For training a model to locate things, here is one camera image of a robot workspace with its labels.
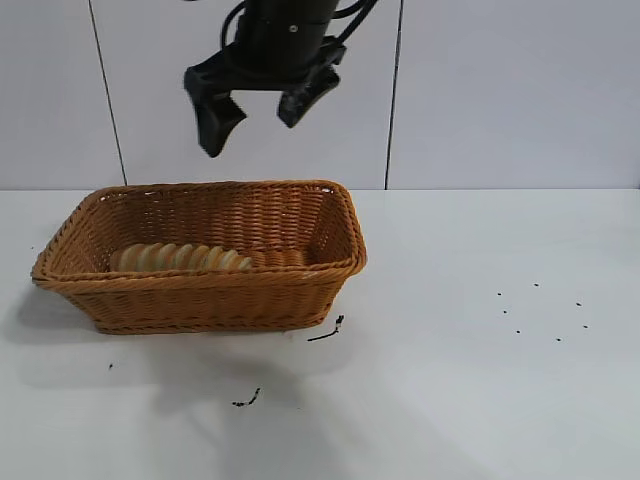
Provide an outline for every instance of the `white table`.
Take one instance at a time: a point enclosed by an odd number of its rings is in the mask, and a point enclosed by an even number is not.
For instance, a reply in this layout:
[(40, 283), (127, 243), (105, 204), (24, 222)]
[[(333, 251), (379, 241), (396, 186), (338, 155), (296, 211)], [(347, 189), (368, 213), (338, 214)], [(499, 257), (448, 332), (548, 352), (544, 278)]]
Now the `white table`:
[(640, 192), (356, 192), (313, 343), (96, 333), (28, 278), (83, 195), (0, 193), (0, 478), (640, 478)]

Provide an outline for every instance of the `woven basket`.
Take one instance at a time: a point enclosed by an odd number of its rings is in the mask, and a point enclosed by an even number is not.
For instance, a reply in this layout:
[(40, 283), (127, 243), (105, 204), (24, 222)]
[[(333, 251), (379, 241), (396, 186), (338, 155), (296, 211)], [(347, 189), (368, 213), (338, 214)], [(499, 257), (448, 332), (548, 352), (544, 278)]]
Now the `woven basket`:
[[(109, 272), (115, 250), (156, 242), (234, 248), (254, 268)], [(62, 225), (31, 275), (104, 333), (288, 330), (321, 323), (365, 263), (344, 187), (226, 182), (99, 190)]]

